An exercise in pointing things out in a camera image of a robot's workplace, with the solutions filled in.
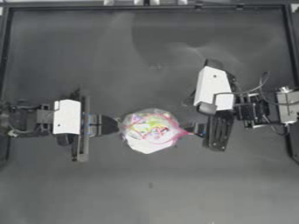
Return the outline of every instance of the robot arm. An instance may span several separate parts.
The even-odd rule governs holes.
[[[208,116],[206,127],[200,131],[195,129],[199,126],[196,123],[188,129],[198,136],[204,137],[203,144],[211,150],[226,150],[235,118],[244,123],[247,129],[267,125],[274,128],[274,125],[282,125],[291,130],[291,136],[292,130],[296,130],[295,133],[299,132],[299,91],[283,87],[271,95],[275,101],[270,101],[262,90],[266,82],[260,81],[256,88],[240,92],[235,77],[223,70],[219,63],[207,60],[199,72],[196,89],[187,102],[196,107],[199,113]],[[271,114],[278,114],[278,121],[270,121]],[[295,140],[290,143],[291,148],[295,149]]]
[[[117,121],[89,112],[89,96],[76,91],[67,100],[39,106],[4,103],[0,111],[3,136],[53,135],[57,144],[71,147],[72,161],[89,159],[89,139],[119,132]]]

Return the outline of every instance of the colorful plastic bag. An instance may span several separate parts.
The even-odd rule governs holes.
[[[157,108],[127,115],[121,132],[132,150],[144,154],[173,146],[177,139],[190,134],[180,128],[173,115]]]

